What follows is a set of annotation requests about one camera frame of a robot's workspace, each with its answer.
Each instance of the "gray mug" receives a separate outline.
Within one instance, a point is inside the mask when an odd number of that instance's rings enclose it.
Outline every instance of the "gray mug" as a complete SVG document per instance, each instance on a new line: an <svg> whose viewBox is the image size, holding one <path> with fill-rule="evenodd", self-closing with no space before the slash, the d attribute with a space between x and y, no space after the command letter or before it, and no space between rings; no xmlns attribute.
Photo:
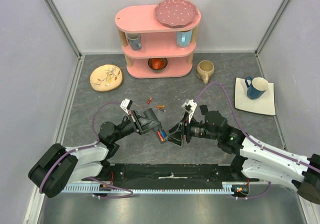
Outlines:
<svg viewBox="0 0 320 224"><path fill-rule="evenodd" d="M140 33L128 33L126 35L128 42L134 51L138 51L142 48L141 45L141 34Z"/></svg>

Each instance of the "square plate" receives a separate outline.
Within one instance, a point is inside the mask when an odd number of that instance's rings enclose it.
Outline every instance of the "square plate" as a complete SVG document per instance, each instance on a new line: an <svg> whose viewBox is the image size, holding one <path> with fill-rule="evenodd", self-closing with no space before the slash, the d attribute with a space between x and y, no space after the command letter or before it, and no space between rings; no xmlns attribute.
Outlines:
<svg viewBox="0 0 320 224"><path fill-rule="evenodd" d="M236 109L258 113L263 115L276 115L274 83L269 82L269 88L258 99L251 100L247 97L247 86L245 79L235 79L234 107Z"/></svg>

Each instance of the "wall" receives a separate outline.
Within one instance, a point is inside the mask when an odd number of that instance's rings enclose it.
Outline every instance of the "wall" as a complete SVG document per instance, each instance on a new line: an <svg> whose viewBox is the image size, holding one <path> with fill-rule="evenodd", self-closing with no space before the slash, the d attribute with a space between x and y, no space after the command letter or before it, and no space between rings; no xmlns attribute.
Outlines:
<svg viewBox="0 0 320 224"><path fill-rule="evenodd" d="M22 223L77 59L43 0L0 0L0 219Z"/></svg>
<svg viewBox="0 0 320 224"><path fill-rule="evenodd" d="M115 25L127 6L162 0L54 0L81 52L121 52ZM282 0L190 0L202 13L197 50L255 50Z"/></svg>
<svg viewBox="0 0 320 224"><path fill-rule="evenodd" d="M320 0L292 0L260 55L291 152L320 154Z"/></svg>

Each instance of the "three-tier shelf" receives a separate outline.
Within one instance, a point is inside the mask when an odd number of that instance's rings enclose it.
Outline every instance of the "three-tier shelf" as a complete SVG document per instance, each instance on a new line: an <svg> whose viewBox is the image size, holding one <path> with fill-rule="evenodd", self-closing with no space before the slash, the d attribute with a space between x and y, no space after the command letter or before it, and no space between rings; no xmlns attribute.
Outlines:
<svg viewBox="0 0 320 224"><path fill-rule="evenodd" d="M193 65L194 51L197 44L198 25L201 14L183 28L169 28L160 24L155 17L157 5L135 5L119 11L115 16L122 50L129 74L135 78L173 78L187 75ZM176 32L192 31L190 44L179 47ZM142 49L132 50L126 33L141 34ZM148 66L150 58L167 58L167 67L162 72L154 72Z"/></svg>

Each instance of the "shelf tier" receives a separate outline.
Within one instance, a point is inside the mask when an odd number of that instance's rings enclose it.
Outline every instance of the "shelf tier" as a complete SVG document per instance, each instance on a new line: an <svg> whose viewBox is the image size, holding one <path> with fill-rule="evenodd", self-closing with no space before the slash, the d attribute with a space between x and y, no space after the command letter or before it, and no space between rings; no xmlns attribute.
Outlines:
<svg viewBox="0 0 320 224"><path fill-rule="evenodd" d="M119 11L115 16L115 24L125 33L162 33L188 31L199 25L201 13L195 20L183 28L169 28L161 25L155 17L157 5L133 5Z"/></svg>
<svg viewBox="0 0 320 224"><path fill-rule="evenodd" d="M162 72L154 72L148 66L148 59L132 59L133 66L126 67L134 78L176 78L187 75L192 64L187 63L187 57L168 58L168 65Z"/></svg>
<svg viewBox="0 0 320 224"><path fill-rule="evenodd" d="M130 58L177 58L190 55L196 49L196 43L179 47L175 32L155 32L141 34L141 50L132 50L130 45L123 46L123 52Z"/></svg>

